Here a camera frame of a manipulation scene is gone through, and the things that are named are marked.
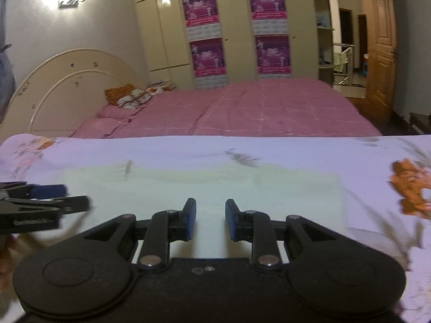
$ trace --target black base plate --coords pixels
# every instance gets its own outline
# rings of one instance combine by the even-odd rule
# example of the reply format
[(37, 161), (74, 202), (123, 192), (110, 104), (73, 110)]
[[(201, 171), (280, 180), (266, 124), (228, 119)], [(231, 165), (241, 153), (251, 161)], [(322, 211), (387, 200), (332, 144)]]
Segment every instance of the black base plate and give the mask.
[[(117, 305), (70, 323), (399, 323), (394, 313), (369, 318), (321, 314), (299, 301), (281, 272), (261, 273), (249, 259), (174, 258), (161, 272), (144, 272)], [(28, 311), (20, 323), (58, 323)]]

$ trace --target pink bedsheet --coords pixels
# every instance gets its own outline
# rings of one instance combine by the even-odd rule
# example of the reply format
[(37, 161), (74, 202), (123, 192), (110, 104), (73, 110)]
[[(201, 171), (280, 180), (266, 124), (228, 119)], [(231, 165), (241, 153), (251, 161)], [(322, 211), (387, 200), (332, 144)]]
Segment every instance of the pink bedsheet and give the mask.
[(127, 116), (127, 111), (113, 115), (118, 126), (113, 129), (110, 122), (102, 134), (102, 123), (84, 123), (72, 137), (381, 135), (346, 98), (312, 79), (265, 79), (222, 89), (162, 93)]

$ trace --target cream headboard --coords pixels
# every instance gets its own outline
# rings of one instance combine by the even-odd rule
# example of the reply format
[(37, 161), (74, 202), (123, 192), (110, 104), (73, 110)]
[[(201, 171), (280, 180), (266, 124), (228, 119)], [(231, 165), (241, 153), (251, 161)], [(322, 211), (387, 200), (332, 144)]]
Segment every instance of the cream headboard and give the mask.
[(0, 142), (16, 134), (68, 137), (104, 105), (104, 90), (138, 82), (122, 60), (104, 51), (79, 48), (38, 66), (14, 93)]

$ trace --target white wall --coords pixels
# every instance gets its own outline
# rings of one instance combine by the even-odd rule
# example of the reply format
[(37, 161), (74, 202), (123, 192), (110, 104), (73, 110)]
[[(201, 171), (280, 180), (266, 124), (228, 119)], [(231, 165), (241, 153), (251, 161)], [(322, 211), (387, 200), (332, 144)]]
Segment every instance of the white wall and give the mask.
[(397, 21), (397, 84), (394, 110), (431, 113), (431, 0), (394, 0)]
[(40, 63), (72, 48), (97, 48), (120, 57), (148, 83), (134, 0), (87, 0), (53, 9), (41, 0), (8, 0), (6, 43), (17, 84)]
[[(341, 43), (341, 24), (340, 24), (340, 7), (338, 0), (329, 0), (331, 8), (331, 22), (332, 22), (332, 39), (334, 43)], [(341, 46), (334, 46), (334, 52), (341, 52)]]
[(352, 10), (352, 19), (353, 19), (353, 44), (356, 46), (355, 48), (355, 59), (354, 59), (354, 67), (359, 68), (360, 60), (359, 60), (359, 26), (358, 26), (358, 15), (362, 15), (363, 12), (363, 4), (362, 0), (338, 0), (339, 8), (344, 8), (347, 10)]

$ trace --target cabinet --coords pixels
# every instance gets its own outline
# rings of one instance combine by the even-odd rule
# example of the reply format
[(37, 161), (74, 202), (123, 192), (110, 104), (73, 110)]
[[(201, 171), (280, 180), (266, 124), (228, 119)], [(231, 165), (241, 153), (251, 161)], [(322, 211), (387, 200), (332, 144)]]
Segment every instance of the cabinet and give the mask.
[[(179, 89), (195, 88), (182, 0), (135, 2), (150, 80), (172, 80)], [(325, 60), (332, 63), (332, 28), (328, 0), (285, 2), (292, 76), (320, 78), (331, 82), (332, 65), (326, 64), (325, 69), (320, 69), (323, 65), (319, 65), (318, 59), (318, 49), (322, 48)], [(250, 1), (217, 0), (217, 9), (220, 20), (218, 31), (221, 29), (229, 83), (256, 80), (256, 41)], [(327, 26), (316, 26), (316, 13), (326, 16)]]
[(333, 84), (333, 40), (329, 0), (314, 0), (315, 25), (318, 34), (319, 79)]

